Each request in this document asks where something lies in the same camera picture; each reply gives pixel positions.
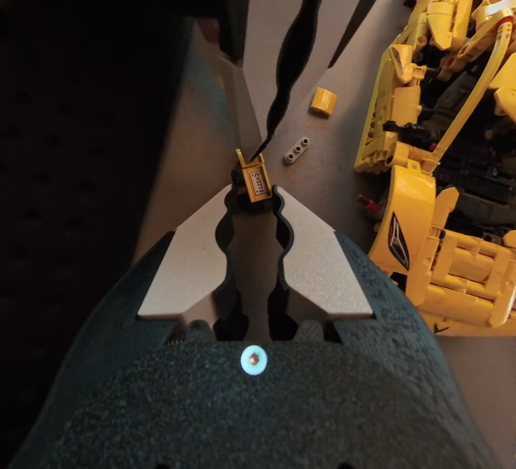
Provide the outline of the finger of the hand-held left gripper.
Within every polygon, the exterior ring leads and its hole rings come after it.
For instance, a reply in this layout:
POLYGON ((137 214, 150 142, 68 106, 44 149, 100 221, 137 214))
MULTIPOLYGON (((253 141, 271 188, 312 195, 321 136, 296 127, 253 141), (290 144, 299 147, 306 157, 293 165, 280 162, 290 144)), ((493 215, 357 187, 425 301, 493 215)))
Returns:
POLYGON ((260 155, 284 113, 280 54, 303 0, 249 0, 243 58, 219 55, 236 147, 245 161, 260 155))
POLYGON ((280 54, 284 113, 274 129, 332 67, 376 0, 303 0, 280 54))

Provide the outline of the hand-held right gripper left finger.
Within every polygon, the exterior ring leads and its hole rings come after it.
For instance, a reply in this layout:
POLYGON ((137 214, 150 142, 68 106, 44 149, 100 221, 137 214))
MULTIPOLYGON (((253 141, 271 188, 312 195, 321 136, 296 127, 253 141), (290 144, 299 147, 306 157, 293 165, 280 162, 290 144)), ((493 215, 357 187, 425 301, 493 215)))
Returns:
POLYGON ((177 227, 137 316, 175 320, 186 328, 205 321, 222 340, 242 339, 242 297, 228 248, 234 236, 229 184, 177 227))

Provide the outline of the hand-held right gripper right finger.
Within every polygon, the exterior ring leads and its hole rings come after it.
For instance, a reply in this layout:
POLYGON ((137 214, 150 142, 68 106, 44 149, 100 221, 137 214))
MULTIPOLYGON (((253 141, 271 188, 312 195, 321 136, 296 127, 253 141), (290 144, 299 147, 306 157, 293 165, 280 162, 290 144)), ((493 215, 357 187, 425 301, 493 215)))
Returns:
POLYGON ((281 252, 268 297, 271 340, 292 340, 306 321, 325 328, 335 321, 373 319, 335 229, 277 185, 273 213, 281 252))

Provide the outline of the yellow licence plate brick assembly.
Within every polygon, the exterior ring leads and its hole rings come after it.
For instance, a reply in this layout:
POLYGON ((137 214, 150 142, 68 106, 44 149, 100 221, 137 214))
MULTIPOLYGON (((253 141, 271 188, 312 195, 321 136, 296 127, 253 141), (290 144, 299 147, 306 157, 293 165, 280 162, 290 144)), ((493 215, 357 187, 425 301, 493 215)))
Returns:
POLYGON ((264 214, 272 209, 273 191, 262 154, 247 162, 236 149, 237 163, 231 171, 238 207, 249 214, 264 214))

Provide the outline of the yellow toy brick car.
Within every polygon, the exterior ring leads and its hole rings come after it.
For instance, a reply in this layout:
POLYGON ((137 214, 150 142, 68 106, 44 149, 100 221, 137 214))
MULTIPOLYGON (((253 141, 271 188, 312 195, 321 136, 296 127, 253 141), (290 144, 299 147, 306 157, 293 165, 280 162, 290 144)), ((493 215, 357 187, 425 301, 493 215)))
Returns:
POLYGON ((515 0, 407 0, 354 163, 369 258, 435 335, 515 337, 515 0))

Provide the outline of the grey desk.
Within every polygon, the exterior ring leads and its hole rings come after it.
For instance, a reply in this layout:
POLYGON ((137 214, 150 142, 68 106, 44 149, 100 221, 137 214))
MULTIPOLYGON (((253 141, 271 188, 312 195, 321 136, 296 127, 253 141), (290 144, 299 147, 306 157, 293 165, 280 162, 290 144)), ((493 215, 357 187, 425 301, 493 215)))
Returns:
MULTIPOLYGON (((403 0, 377 0, 358 33, 319 86, 337 94, 330 118, 308 111, 309 93, 285 117, 264 153, 268 176, 296 200, 356 245, 368 251, 374 234, 356 202, 371 194, 372 183, 353 171, 380 58, 403 28, 408 9, 403 0), (284 155, 302 137, 308 149, 293 164, 284 155)), ((166 233, 175 230, 231 181, 236 143, 221 80, 206 60, 205 40, 192 27, 182 86, 170 119, 158 174, 149 199, 133 261, 166 233)), ((237 216, 233 255, 254 249, 252 271, 247 253, 235 260, 237 285, 250 321, 247 339, 258 343, 268 333, 266 297, 275 284, 281 252, 273 216, 237 216)), ((515 338, 441 337, 437 340, 461 388, 474 422, 502 468, 515 467, 515 338)))

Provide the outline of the yellow curved panel brick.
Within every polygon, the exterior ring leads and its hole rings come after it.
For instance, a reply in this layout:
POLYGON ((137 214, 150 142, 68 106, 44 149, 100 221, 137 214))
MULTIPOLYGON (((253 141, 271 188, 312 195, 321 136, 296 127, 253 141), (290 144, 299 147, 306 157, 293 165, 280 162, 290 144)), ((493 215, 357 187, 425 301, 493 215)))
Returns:
POLYGON ((309 111, 324 117, 333 114, 338 96, 332 91, 317 87, 313 95, 309 111))

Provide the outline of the light grey three-hole beam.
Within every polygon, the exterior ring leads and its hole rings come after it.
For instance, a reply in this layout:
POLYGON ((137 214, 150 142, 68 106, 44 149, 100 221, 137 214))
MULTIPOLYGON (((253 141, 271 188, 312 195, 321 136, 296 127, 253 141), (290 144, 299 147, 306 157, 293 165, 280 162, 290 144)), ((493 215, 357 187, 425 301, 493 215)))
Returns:
POLYGON ((284 163, 293 164, 308 149, 310 140, 308 137, 300 138, 284 155, 284 163))

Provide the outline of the black dotted mat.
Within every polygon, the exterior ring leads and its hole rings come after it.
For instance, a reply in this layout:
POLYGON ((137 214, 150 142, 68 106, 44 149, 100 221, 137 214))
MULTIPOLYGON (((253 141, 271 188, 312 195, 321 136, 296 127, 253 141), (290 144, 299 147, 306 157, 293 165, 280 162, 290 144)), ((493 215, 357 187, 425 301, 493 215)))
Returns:
POLYGON ((190 37, 160 0, 1 0, 1 467, 131 264, 190 37))

